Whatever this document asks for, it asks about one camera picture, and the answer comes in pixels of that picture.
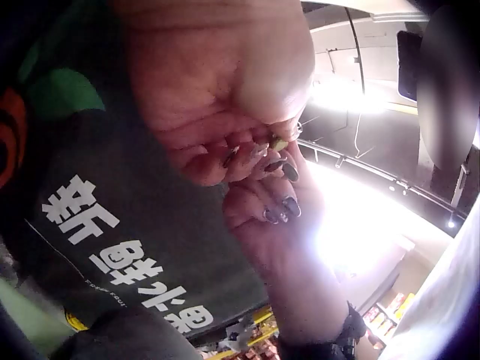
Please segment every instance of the shelf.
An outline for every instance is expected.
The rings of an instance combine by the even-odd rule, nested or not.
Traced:
[[[376,303],[375,306],[387,316],[387,318],[392,322],[393,325],[398,325],[399,320],[389,310],[384,308],[380,303]]]

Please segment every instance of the cable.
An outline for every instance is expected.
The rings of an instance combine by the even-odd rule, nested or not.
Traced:
[[[365,154],[369,153],[370,151],[373,150],[375,146],[372,146],[370,149],[365,151],[364,153],[360,154],[360,149],[357,146],[357,137],[359,135],[359,125],[360,125],[360,119],[361,119],[361,113],[359,114],[359,120],[357,121],[357,129],[355,130],[355,138],[353,139],[353,144],[355,145],[355,149],[357,150],[357,154],[355,155],[356,159],[360,159],[362,156]]]
[[[353,20],[352,20],[352,17],[350,15],[350,11],[348,10],[348,8],[344,8],[345,9],[345,12],[347,13],[347,16],[348,16],[348,21],[350,21],[350,27],[352,28],[352,33],[353,33],[353,38],[355,39],[355,47],[357,48],[357,56],[358,56],[358,59],[359,59],[359,65],[360,65],[360,81],[361,81],[361,91],[362,91],[362,94],[363,96],[365,96],[365,78],[364,78],[364,75],[363,75],[363,63],[361,61],[361,55],[360,55],[360,46],[359,46],[359,40],[357,38],[357,32],[355,31],[355,27],[353,26]],[[353,144],[355,145],[355,149],[357,150],[357,155],[355,156],[356,159],[360,159],[362,156],[364,156],[365,154],[369,153],[370,151],[373,150],[373,148],[375,146],[372,146],[369,150],[365,151],[364,153],[360,154],[360,150],[358,148],[358,145],[357,145],[357,137],[359,135],[359,126],[360,126],[360,119],[361,119],[361,112],[359,114],[359,119],[357,121],[357,129],[355,131],[355,138],[353,140]]]
[[[365,96],[365,79],[363,77],[363,63],[361,62],[359,40],[357,38],[357,32],[355,31],[355,27],[353,26],[353,21],[352,21],[352,17],[350,16],[350,11],[348,10],[348,8],[344,8],[344,9],[347,12],[348,21],[350,21],[350,27],[352,28],[353,38],[355,39],[355,47],[357,48],[357,55],[359,58],[359,65],[360,65],[361,91],[363,93],[363,96]]]

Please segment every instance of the person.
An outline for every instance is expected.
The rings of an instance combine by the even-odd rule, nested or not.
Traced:
[[[330,344],[344,333],[357,339],[364,328],[350,326],[358,314],[310,248],[324,206],[295,142],[314,67],[300,2],[111,3],[124,24],[140,112],[172,165],[203,186],[229,183],[225,222],[265,281],[282,359],[340,359]],[[267,149],[270,133],[288,147]],[[286,162],[297,172],[296,181],[281,167],[266,171],[267,165]],[[199,355],[158,315],[128,309],[106,314],[52,358]]]

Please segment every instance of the bright light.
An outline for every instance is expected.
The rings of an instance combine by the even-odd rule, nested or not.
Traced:
[[[393,243],[406,251],[414,248],[401,234],[410,221],[408,216],[416,214],[337,171],[308,164],[319,186],[328,189],[323,192],[326,210],[316,246],[332,268],[367,273],[391,251]]]
[[[314,83],[312,98],[321,107],[341,111],[380,113],[384,111],[385,96],[382,92],[368,89],[362,94],[359,82],[333,75]]]

